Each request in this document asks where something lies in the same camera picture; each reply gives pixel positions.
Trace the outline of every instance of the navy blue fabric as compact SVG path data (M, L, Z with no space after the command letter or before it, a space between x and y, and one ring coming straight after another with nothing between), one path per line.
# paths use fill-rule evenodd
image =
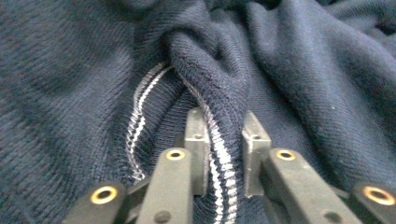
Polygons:
M125 138L136 89L158 63L173 67L143 103L136 162L149 175L189 109L208 106L235 171L218 169L221 222L268 223L261 198L243 197L248 109L329 184L396 190L394 0L4 0L2 222L59 223L95 183L137 182ZM210 177L196 223L218 216Z

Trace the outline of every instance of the white seam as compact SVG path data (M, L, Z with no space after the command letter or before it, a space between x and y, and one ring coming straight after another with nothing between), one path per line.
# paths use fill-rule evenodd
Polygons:
M235 223L236 220L236 210L237 210L237 194L236 194L236 181L235 181L235 171L233 168L233 164L231 162L231 156L228 153L227 147L224 145L224 140L221 138L221 133L219 132L219 126L217 122L213 118L213 114L210 111L209 106L207 105L205 99L202 95L183 77L180 76L183 80L184 84L188 87L191 93L198 99L201 107L204 109L207 123L209 126L209 131L211 132L212 142L214 144L214 152L216 153L216 157L219 158L220 169L224 172L225 180L226 180L226 189L227 194L229 196L227 204L229 205L227 211L227 219L226 223ZM222 188L220 186L220 178L219 172L217 171L218 166L215 164L215 160L213 158L213 154L210 157L210 171L212 173L213 186L215 188L215 196L217 199L215 200L216 208L216 217L215 223L221 223L223 214L223 196L222 196Z
M157 84L160 78L167 71L169 71L170 68L171 67L164 69L158 76L156 76L149 83L149 81L154 77L154 75L157 74L161 69L163 69L163 63L157 64L150 71L148 71L148 73L143 77L142 81L139 83L134 93L134 111L131 115L130 122L128 123L128 129L127 129L128 132L126 135L125 150L127 151L129 163L132 166L132 170L133 170L132 178L137 181L140 181L146 177L143 169L140 167L139 163L137 162L134 156L134 148L136 147L136 142L146 124L146 120L143 117L143 103L145 102L147 96L149 95L149 92L154 88L154 86ZM148 87L144 90L143 94L141 94L141 92L147 85Z

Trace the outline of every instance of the knit fabric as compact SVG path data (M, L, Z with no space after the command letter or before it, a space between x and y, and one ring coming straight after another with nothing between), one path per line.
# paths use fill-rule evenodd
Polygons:
M195 223L268 223L244 198L247 110L329 184L396 190L394 0L3 0L0 22L3 223L60 223L96 183L136 184L196 106Z

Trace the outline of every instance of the dark blue garment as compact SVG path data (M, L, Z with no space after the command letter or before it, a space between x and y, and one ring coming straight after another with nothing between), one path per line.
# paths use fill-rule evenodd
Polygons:
M241 127L329 183L396 190L396 2L0 2L0 220L60 223L100 181L133 185L205 111L196 223L267 223L243 197Z

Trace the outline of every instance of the brass ring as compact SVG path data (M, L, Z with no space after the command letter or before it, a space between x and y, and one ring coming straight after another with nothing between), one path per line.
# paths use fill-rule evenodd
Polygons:
M376 203L384 205L394 205L396 203L395 198L391 194L379 188L365 187L363 193L367 198Z
M186 153L184 153L184 151L179 149L173 149L170 150L168 153L166 153L166 158L169 161L180 161L184 157L186 157Z
M296 156L294 155L294 153L292 153L289 150L285 150L285 149L278 150L276 152L276 156L283 161L294 161L294 159L296 159Z
M96 204L104 204L113 201L117 197L117 189L104 186L97 189L91 196L91 202Z

